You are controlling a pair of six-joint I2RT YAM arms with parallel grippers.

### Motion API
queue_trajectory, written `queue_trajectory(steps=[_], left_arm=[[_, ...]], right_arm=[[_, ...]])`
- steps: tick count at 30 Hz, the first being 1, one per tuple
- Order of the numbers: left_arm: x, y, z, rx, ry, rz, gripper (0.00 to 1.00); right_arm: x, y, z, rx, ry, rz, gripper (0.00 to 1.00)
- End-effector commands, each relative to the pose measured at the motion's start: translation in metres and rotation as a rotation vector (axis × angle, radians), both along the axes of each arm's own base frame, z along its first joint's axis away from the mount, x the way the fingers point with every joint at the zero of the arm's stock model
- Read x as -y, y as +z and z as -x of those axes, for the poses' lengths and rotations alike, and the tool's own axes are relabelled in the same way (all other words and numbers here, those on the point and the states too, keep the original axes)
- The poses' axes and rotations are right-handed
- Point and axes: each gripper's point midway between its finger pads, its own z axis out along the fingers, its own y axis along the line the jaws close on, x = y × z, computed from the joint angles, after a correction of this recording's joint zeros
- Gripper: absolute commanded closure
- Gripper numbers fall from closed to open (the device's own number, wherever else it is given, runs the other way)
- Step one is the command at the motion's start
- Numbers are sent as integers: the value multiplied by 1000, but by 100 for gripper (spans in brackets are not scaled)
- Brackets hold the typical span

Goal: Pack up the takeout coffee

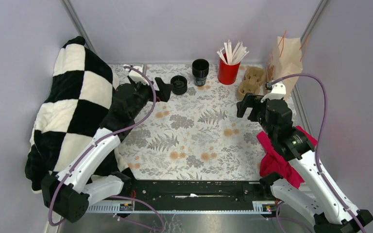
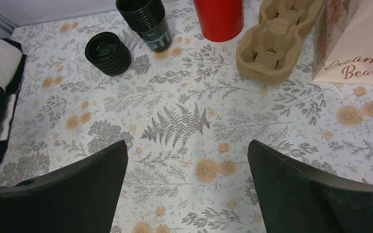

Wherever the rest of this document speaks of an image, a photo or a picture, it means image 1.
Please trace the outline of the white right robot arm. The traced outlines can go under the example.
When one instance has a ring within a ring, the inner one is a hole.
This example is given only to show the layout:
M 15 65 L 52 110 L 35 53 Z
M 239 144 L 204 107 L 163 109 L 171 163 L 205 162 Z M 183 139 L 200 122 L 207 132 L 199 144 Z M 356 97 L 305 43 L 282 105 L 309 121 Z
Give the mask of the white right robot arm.
M 260 180 L 260 196 L 282 200 L 308 219 L 316 233 L 364 232 L 364 227 L 373 221 L 372 214 L 354 205 L 325 174 L 323 164 L 315 158 L 312 142 L 293 126 L 287 103 L 248 93 L 237 103 L 237 117 L 242 118 L 248 107 L 252 109 L 248 119 L 261 125 L 274 150 L 298 172 L 314 198 L 293 187 L 277 172 Z

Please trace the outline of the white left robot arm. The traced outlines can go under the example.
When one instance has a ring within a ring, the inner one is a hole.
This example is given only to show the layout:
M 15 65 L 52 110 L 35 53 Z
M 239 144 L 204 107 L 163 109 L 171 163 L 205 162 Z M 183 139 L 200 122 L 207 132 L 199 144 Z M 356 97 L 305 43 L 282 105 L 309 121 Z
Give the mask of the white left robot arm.
M 88 183 L 102 161 L 126 138 L 136 116 L 148 102 L 167 102 L 173 85 L 159 77 L 149 85 L 130 81 L 120 84 L 112 98 L 111 107 L 83 152 L 65 169 L 55 175 L 46 175 L 42 182 L 43 201 L 50 212 L 74 223 L 82 218 L 89 206 L 110 196 L 124 200 L 131 187 L 124 175 L 108 175 Z

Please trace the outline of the stack of black cups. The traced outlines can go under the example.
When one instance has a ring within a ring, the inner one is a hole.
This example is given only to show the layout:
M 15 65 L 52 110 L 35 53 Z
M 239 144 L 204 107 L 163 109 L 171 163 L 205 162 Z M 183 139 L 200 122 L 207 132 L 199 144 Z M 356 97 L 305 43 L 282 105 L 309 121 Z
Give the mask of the stack of black cups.
M 209 62 L 205 59 L 196 59 L 192 62 L 192 74 L 197 86 L 204 86 L 209 73 Z

